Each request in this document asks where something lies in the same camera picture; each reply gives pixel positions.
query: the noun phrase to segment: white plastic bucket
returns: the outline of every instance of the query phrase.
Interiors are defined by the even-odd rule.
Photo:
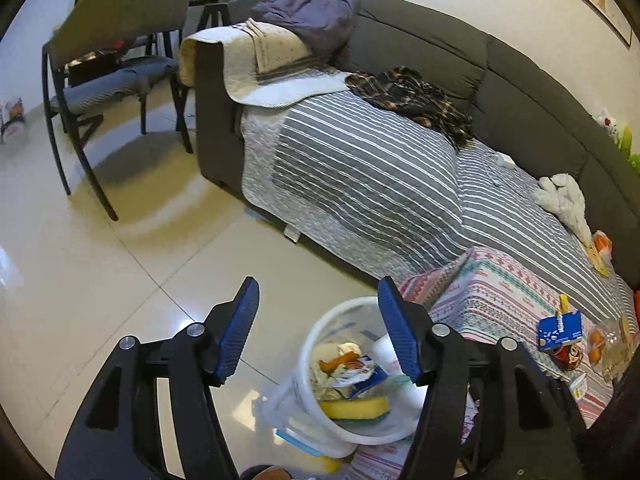
[[[420,411],[402,402],[398,388],[389,388],[385,392],[390,413],[379,422],[341,426],[324,414],[311,389],[310,359],[316,346],[348,341],[357,343],[366,354],[373,343],[385,334],[386,327],[375,296],[345,301],[332,308],[311,329],[300,351],[294,374],[265,403],[265,420],[290,443],[309,453],[332,458],[351,454],[358,444],[378,446],[411,435],[418,425]]]

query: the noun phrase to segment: purple cloth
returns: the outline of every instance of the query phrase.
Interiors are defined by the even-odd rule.
[[[268,0],[252,9],[252,18],[290,30],[325,59],[349,39],[359,1]]]

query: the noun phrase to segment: chair seat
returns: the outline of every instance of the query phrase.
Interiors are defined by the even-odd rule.
[[[178,71],[175,60],[162,56],[134,57],[124,60],[121,66],[116,72],[65,88],[69,111],[80,116],[110,101],[146,95],[156,84]],[[60,112],[57,97],[50,100],[50,105],[54,112]]]

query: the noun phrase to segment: blue box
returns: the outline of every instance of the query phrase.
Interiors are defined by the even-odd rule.
[[[558,316],[545,317],[540,320],[538,323],[538,349],[540,351],[558,350],[582,339],[580,312],[562,314],[562,324],[564,326],[559,327],[558,324]]]

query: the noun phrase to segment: blue gripper pad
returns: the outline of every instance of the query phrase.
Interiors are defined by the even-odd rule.
[[[404,300],[390,277],[387,276],[378,282],[378,307],[386,331],[389,333],[402,371],[415,383],[422,372],[419,342],[404,318],[401,307],[403,303]]]
[[[220,355],[215,375],[221,382],[226,381],[236,371],[244,343],[258,311],[259,301],[258,282],[253,278],[247,278],[233,300],[236,308],[220,340]]]

